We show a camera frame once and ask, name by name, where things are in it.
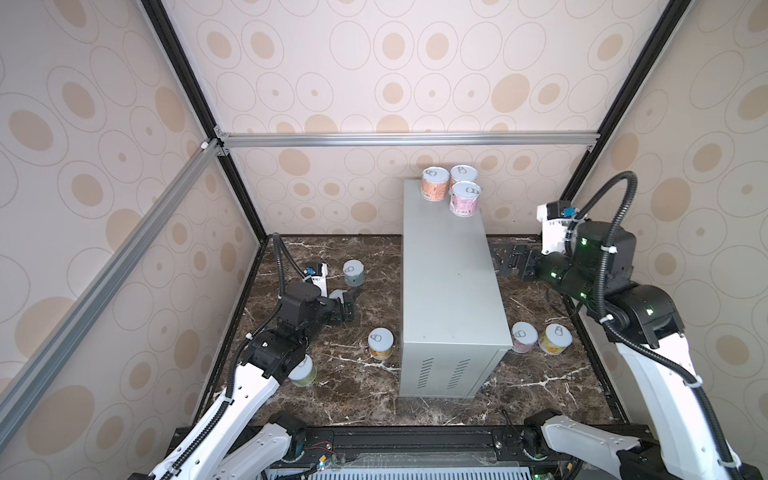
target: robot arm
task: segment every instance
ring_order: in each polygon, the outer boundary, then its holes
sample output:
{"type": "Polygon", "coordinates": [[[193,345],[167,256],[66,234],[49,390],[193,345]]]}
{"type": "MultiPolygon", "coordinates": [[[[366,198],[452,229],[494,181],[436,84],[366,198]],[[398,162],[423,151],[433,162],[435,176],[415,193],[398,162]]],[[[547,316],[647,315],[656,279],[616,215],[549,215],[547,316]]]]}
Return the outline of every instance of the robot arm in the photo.
{"type": "MultiPolygon", "coordinates": [[[[280,384],[274,377],[265,379],[263,370],[255,365],[247,363],[238,366],[235,372],[235,390],[231,404],[213,429],[210,430],[210,433],[197,445],[181,467],[177,469],[172,467],[178,458],[192,446],[192,443],[201,437],[203,431],[208,429],[221,404],[230,401],[224,398],[224,394],[219,395],[190,434],[165,460],[152,469],[151,474],[155,478],[163,478],[166,472],[170,472],[176,475],[175,478],[193,480],[196,478],[216,478],[215,474],[220,473],[222,478],[231,478],[230,475],[234,473],[234,470],[240,470],[237,465],[242,464],[243,459],[238,458],[239,462],[233,461],[237,457],[235,452],[227,458],[225,463],[222,463],[224,456],[257,410],[277,391],[278,386],[280,384]]],[[[272,433],[268,442],[257,440],[259,438],[257,436],[249,442],[252,445],[248,445],[248,448],[244,445],[239,449],[250,451],[253,464],[264,464],[261,469],[253,470],[257,475],[261,470],[285,456],[291,442],[285,429],[281,432],[278,425],[269,424],[264,427],[262,432],[267,429],[272,433]]]]}
{"type": "MultiPolygon", "coordinates": [[[[322,265],[322,276],[317,277],[322,277],[325,287],[327,266],[322,265]]],[[[233,377],[227,379],[227,387],[182,443],[149,476],[134,474],[131,480],[253,479],[274,462],[296,459],[303,453],[306,426],[280,413],[256,437],[227,455],[258,409],[304,360],[320,330],[354,318],[354,292],[337,290],[331,297],[324,296],[316,284],[319,279],[311,277],[312,283],[295,282],[285,289],[273,312],[277,316],[274,328],[249,334],[231,366],[233,377]]]]}
{"type": "Polygon", "coordinates": [[[742,465],[722,440],[717,419],[703,413],[702,406],[709,402],[690,360],[674,302],[660,288],[631,281],[636,239],[619,223],[634,188],[627,188],[630,193],[612,223],[584,221],[602,194],[624,179],[630,184],[636,181],[632,172],[618,174],[577,215],[562,200],[541,205],[537,215],[543,226],[541,242],[504,245],[494,254],[501,275],[543,281],[585,306],[587,314],[603,325],[637,380],[660,444],[644,445],[639,439],[617,437],[544,411],[526,420],[526,451],[568,453],[618,478],[761,478],[756,468],[742,465]]]}

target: ventilation grille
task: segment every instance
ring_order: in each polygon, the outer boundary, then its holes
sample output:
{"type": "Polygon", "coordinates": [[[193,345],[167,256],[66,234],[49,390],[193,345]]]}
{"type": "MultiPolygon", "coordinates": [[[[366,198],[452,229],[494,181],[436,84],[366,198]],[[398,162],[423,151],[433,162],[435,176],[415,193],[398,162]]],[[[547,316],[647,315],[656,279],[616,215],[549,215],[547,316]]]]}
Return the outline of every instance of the ventilation grille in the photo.
{"type": "Polygon", "coordinates": [[[458,383],[462,380],[462,375],[464,375],[464,370],[466,370],[468,365],[469,359],[462,360],[458,363],[456,368],[453,370],[453,375],[448,380],[448,386],[446,387],[448,390],[456,388],[458,383]]]}
{"type": "Polygon", "coordinates": [[[416,388],[423,389],[427,386],[427,379],[429,378],[429,372],[432,371],[432,361],[434,358],[426,359],[422,362],[422,370],[419,372],[419,379],[416,381],[416,388]]]}
{"type": "MultiPolygon", "coordinates": [[[[299,473],[298,469],[270,470],[269,480],[299,473]]],[[[313,480],[532,480],[528,467],[471,468],[341,468],[312,475],[313,480]]]]}

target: red wire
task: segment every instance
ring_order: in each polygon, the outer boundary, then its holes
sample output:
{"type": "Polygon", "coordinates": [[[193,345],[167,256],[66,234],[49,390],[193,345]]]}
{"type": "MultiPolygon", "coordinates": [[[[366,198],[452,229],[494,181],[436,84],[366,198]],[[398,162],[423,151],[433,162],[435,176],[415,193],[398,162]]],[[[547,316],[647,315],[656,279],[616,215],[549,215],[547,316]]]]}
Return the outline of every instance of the red wire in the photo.
{"type": "Polygon", "coordinates": [[[307,450],[314,450],[314,449],[325,450],[326,452],[330,453],[331,455],[335,455],[336,454],[333,450],[329,450],[329,449],[326,449],[324,447],[309,447],[307,450]]]}
{"type": "Polygon", "coordinates": [[[312,445],[312,446],[313,446],[313,447],[317,447],[318,445],[321,445],[321,444],[323,444],[323,443],[327,443],[328,445],[331,445],[331,448],[333,448],[333,443],[331,443],[331,442],[328,442],[328,441],[324,441],[324,442],[317,442],[315,445],[312,445]]]}

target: cabinet ventilation slot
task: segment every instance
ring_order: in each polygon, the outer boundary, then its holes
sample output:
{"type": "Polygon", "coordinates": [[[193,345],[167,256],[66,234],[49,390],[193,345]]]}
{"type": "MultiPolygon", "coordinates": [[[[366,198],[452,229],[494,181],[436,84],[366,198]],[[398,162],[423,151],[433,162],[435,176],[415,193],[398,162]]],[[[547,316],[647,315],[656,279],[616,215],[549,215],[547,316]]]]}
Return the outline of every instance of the cabinet ventilation slot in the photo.
{"type": "Polygon", "coordinates": [[[429,378],[429,372],[432,370],[433,360],[434,358],[431,358],[422,362],[422,371],[419,372],[419,380],[416,382],[417,389],[423,389],[427,386],[427,379],[429,378]]]}
{"type": "Polygon", "coordinates": [[[462,379],[464,370],[467,368],[467,365],[469,365],[469,359],[462,360],[458,363],[458,365],[456,365],[456,369],[453,371],[453,376],[448,380],[448,390],[454,389],[458,385],[462,379]]]}

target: wallpaper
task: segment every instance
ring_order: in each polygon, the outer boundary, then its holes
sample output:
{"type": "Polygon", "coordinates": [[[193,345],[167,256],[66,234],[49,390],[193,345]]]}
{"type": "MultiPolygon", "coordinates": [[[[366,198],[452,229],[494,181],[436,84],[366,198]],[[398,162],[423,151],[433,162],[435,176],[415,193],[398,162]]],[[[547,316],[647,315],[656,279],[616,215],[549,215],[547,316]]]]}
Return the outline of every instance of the wallpaper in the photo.
{"type": "Polygon", "coordinates": [[[4,2],[0,392],[201,142],[128,0],[4,2]]]}
{"type": "Polygon", "coordinates": [[[666,0],[166,0],[225,131],[596,129],[666,0]]]}
{"type": "Polygon", "coordinates": [[[149,472],[197,407],[255,257],[216,161],[0,455],[0,478],[149,472]]]}
{"type": "MultiPolygon", "coordinates": [[[[634,170],[634,280],[666,290],[731,446],[768,475],[768,1],[704,0],[684,19],[578,196],[634,170]]],[[[598,204],[607,219],[623,189],[598,204]]],[[[594,321],[588,320],[594,328],[594,321]]],[[[603,359],[636,398],[613,346],[603,359]]]]}
{"type": "Polygon", "coordinates": [[[235,148],[268,232],[402,233],[402,181],[431,166],[478,170],[486,233],[541,230],[536,206],[560,197],[584,145],[235,148]]]}

